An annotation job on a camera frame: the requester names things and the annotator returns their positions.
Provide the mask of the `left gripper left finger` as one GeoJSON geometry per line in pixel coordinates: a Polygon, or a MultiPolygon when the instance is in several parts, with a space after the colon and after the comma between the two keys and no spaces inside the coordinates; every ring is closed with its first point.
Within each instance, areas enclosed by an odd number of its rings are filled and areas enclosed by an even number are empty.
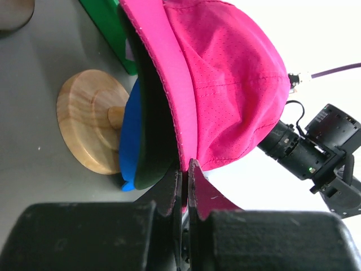
{"type": "Polygon", "coordinates": [[[136,203],[154,205],[145,270],[181,270],[182,173],[170,169],[136,203]]]}

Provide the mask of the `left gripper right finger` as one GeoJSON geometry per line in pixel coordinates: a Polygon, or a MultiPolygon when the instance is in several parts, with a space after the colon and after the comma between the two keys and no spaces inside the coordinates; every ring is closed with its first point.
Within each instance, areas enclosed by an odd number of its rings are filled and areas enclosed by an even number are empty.
{"type": "Polygon", "coordinates": [[[213,211],[239,211],[205,177],[199,162],[190,160],[188,169],[188,210],[190,214],[189,256],[191,270],[216,270],[213,211]]]}

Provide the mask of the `dark green cap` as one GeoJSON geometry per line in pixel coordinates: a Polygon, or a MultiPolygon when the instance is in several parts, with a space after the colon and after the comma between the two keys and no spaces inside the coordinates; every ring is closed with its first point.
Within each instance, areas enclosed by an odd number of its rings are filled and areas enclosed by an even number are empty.
{"type": "Polygon", "coordinates": [[[160,77],[146,47],[122,7],[118,16],[135,56],[140,82],[142,130],[135,190],[157,184],[170,169],[178,170],[179,158],[173,119],[160,77]]]}

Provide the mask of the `blue cap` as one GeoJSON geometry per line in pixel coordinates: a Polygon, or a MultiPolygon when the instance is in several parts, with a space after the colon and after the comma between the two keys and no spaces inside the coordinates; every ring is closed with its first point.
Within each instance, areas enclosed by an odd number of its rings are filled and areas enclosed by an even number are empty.
{"type": "Polygon", "coordinates": [[[125,106],[120,135],[119,162],[121,175],[125,181],[121,188],[124,192],[135,190],[134,181],[140,154],[141,130],[142,106],[140,82],[137,79],[125,106]]]}

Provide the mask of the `magenta cap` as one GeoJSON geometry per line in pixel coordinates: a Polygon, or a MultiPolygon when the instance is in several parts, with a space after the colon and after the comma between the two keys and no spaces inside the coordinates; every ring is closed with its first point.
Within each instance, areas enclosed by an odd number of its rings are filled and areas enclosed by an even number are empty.
{"type": "Polygon", "coordinates": [[[275,127],[289,79],[276,48],[224,1],[121,1],[168,100],[179,167],[211,171],[252,151],[275,127]]]}

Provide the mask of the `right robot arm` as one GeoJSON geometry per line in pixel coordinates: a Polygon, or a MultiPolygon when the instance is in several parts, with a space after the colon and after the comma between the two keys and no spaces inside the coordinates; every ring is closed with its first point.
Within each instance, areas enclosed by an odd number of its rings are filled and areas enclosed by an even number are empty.
{"type": "Polygon", "coordinates": [[[360,122],[327,104],[307,125],[278,121],[258,147],[300,180],[312,180],[329,210],[341,218],[360,215],[360,181],[354,155],[360,122]]]}

